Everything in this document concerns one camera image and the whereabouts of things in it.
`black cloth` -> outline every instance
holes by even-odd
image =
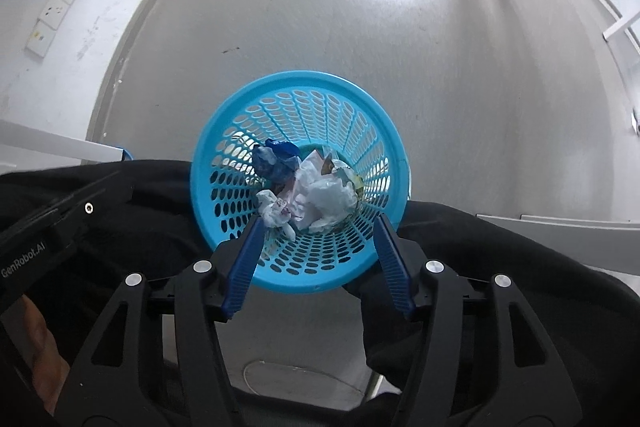
[[[210,249],[194,221],[190,164],[142,160],[0,176],[0,230],[114,169],[134,181],[129,203],[99,217],[79,252],[28,291],[60,353],[72,363],[126,274],[174,275]],[[634,425],[640,411],[640,301],[619,281],[514,233],[435,203],[410,201],[398,231],[466,277],[506,273],[523,291],[574,383],[581,426]],[[346,286],[362,301],[367,364],[401,389],[417,325],[393,308],[376,264]],[[349,426],[389,425],[398,397],[383,394],[348,413]]]

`blue plastic bag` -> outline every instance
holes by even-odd
[[[254,144],[252,165],[260,178],[284,185],[293,178],[300,165],[300,149],[294,143],[268,138],[264,145]]]

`blue plastic basket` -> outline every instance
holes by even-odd
[[[251,146],[289,140],[303,150],[329,145],[362,177],[356,213],[332,233],[288,241],[270,230],[253,282],[284,293],[310,293],[354,279],[377,259],[373,220],[398,227],[409,194],[409,164],[391,119],[350,82],[317,71],[270,74],[229,97],[205,126],[191,166],[196,219],[211,248],[239,237],[262,190]]]

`gray concrete floor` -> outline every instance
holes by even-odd
[[[189,160],[239,87],[275,71],[328,71],[389,113],[414,199],[513,217],[639,219],[630,103],[602,39],[612,22],[595,0],[156,0],[97,132],[137,158]],[[220,328],[234,383],[263,359],[363,389],[358,303],[323,296],[252,289],[243,322]],[[274,319],[258,320],[269,306]],[[296,337],[291,325],[305,330]],[[292,349],[282,331],[309,348]]]

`silver bolt head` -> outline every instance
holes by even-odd
[[[509,277],[507,277],[506,275],[496,275],[494,281],[498,286],[501,286],[502,288],[508,288],[509,286],[511,286],[511,279],[509,279]]]
[[[431,273],[440,273],[444,270],[444,264],[440,261],[427,261],[425,266]]]
[[[198,273],[208,272],[209,270],[211,270],[211,263],[206,260],[197,261],[197,263],[193,265],[193,270]]]
[[[142,275],[139,273],[130,273],[127,275],[127,278],[124,280],[127,283],[127,286],[137,286],[142,282]]]

